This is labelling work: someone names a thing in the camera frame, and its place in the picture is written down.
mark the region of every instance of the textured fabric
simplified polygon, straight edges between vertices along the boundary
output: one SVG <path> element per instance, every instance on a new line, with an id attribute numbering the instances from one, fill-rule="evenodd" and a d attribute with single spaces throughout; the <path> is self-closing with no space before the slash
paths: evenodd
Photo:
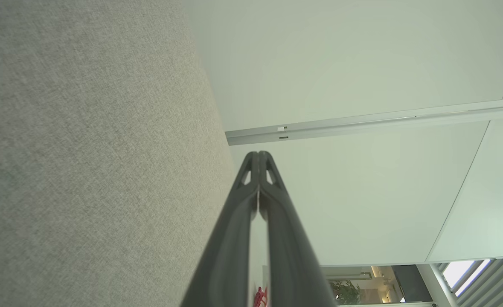
<path id="1" fill-rule="evenodd" d="M 172 0 L 0 0 L 0 306 L 175 306 L 234 169 Z"/>

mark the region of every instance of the bright light panel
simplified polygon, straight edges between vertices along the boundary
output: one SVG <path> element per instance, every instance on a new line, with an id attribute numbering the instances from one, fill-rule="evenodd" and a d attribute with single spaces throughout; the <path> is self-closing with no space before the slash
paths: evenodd
<path id="1" fill-rule="evenodd" d="M 483 270 L 487 267 L 489 263 L 490 259 L 484 260 L 483 263 L 477 268 L 477 270 L 475 270 L 475 272 L 473 272 L 473 274 L 464 282 L 464 284 L 462 284 L 462 287 L 460 287 L 460 289 L 456 291 L 456 296 L 460 296 L 462 292 L 464 292 L 469 287 L 469 285 L 475 280 L 475 278 L 477 278 L 477 276 L 481 274 L 481 272 L 483 272 Z"/>
<path id="2" fill-rule="evenodd" d="M 443 276 L 445 276 L 450 288 L 454 287 L 454 285 L 458 282 L 458 280 L 460 280 L 462 275 L 465 274 L 473 263 L 473 260 L 469 260 L 450 262 L 450 264 L 448 264 L 447 268 L 443 272 Z"/>

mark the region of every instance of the red object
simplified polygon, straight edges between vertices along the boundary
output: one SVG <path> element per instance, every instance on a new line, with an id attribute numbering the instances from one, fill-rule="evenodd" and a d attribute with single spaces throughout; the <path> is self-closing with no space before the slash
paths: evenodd
<path id="1" fill-rule="evenodd" d="M 259 291 L 257 291 L 257 294 L 255 294 L 255 301 L 253 302 L 253 307 L 260 307 L 261 303 L 264 303 L 265 306 L 267 305 L 267 294 L 263 292 L 263 289 L 261 289 L 261 287 L 259 287 Z"/>

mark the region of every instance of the green plant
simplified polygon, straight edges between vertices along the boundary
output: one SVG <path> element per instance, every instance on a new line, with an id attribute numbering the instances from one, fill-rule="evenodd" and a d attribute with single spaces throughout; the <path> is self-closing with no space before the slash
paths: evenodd
<path id="1" fill-rule="evenodd" d="M 337 305 L 359 304 L 361 300 L 359 286 L 355 287 L 349 280 L 333 280 L 329 281 L 329 284 L 333 289 Z"/>

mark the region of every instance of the white wall panel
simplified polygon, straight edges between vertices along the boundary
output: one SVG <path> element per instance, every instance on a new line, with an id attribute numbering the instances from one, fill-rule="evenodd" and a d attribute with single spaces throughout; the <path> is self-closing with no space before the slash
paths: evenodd
<path id="1" fill-rule="evenodd" d="M 503 257 L 503 120 L 488 126 L 429 261 Z"/>
<path id="2" fill-rule="evenodd" d="M 424 262 L 487 123 L 231 146 L 267 150 L 322 265 Z M 263 243 L 265 227 L 253 235 Z"/>
<path id="3" fill-rule="evenodd" d="M 503 96 L 503 0 L 184 2 L 225 130 Z"/>

